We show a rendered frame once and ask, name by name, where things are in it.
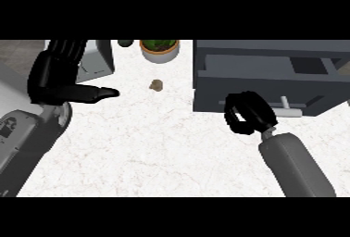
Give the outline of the pale grey box appliance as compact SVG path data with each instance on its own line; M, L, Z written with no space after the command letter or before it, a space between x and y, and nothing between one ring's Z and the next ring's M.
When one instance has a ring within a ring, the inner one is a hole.
M72 53L83 53L77 83L114 74L115 64L109 40L88 40L84 49L80 48L80 44L74 44L71 49Z

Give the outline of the green plant in white pot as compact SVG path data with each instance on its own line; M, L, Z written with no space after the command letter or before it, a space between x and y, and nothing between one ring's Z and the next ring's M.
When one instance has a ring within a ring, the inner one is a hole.
M156 64L168 63L179 54L179 40L140 40L145 59Z

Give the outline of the dark grey drawer cabinet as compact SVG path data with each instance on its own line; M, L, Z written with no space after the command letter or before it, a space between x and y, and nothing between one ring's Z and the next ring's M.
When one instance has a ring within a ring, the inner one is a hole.
M193 40L195 71L207 56L319 59L326 72L335 73L350 61L350 40Z

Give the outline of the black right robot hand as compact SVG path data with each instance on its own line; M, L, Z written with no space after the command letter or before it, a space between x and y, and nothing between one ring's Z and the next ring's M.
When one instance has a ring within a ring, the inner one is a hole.
M230 130L238 134L251 135L264 132L276 124L275 112L258 93L247 91L229 94L224 104L224 119Z

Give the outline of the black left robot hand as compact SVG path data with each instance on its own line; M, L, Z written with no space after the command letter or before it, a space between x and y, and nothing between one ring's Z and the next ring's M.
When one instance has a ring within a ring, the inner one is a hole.
M86 43L87 40L52 40L47 49L38 54L28 75L32 104L96 104L102 99L120 96L117 89L77 84Z

